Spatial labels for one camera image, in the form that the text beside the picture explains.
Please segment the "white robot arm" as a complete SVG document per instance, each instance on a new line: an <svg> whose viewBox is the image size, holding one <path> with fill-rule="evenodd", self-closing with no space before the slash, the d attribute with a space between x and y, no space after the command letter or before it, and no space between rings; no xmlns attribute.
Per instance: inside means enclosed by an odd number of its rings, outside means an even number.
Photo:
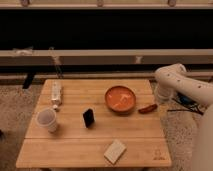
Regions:
<svg viewBox="0 0 213 171"><path fill-rule="evenodd" d="M158 68L155 71L155 97L164 103L177 91L206 107L199 124L190 171L213 171L213 84L191 79L186 73L182 64Z"/></svg>

